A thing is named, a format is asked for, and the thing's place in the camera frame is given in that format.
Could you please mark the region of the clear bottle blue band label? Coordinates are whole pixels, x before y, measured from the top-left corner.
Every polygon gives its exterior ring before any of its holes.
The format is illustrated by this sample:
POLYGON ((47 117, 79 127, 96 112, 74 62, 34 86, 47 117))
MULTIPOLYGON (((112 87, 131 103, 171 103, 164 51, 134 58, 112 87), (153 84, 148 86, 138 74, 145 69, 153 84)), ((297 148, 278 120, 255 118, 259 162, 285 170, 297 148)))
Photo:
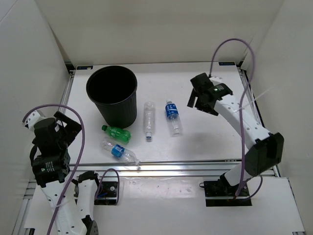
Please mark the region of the clear bottle blue band label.
POLYGON ((139 166, 140 160, 136 157, 135 153, 124 148, 113 139, 105 138, 101 142, 101 145, 103 149, 110 152, 119 162, 139 166))

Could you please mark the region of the green plastic bottle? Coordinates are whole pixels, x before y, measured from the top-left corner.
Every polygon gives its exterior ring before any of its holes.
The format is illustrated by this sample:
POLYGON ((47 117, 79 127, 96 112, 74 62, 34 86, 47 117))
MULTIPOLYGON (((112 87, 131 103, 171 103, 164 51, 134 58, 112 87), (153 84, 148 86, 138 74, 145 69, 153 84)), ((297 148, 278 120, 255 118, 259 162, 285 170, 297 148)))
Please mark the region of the green plastic bottle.
POLYGON ((128 143, 131 139, 131 133, 119 127, 103 125, 101 128, 108 136, 120 142, 128 143))

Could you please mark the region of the clear unlabeled plastic bottle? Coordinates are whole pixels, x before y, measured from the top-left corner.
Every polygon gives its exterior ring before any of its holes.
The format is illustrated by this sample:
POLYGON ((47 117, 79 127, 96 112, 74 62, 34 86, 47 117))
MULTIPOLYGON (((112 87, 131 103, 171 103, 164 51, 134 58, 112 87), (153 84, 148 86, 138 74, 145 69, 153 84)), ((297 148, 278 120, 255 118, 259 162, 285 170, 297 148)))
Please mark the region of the clear unlabeled plastic bottle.
POLYGON ((156 121, 155 121, 155 103, 148 101, 144 104, 144 133, 146 141, 151 142, 155 132, 156 121))

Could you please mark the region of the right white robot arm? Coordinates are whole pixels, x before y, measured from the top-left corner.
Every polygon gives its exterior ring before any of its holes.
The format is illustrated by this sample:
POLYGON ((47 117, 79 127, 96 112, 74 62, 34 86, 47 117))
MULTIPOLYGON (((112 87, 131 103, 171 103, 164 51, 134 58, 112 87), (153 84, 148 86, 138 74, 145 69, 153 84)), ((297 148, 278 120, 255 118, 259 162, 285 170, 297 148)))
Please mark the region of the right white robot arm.
POLYGON ((271 133, 241 109, 226 84, 211 80, 206 73, 192 78, 191 84, 188 107, 221 115, 242 138, 241 164, 221 175, 217 183, 222 194, 238 195, 244 183, 281 162, 284 138, 280 133, 271 133))

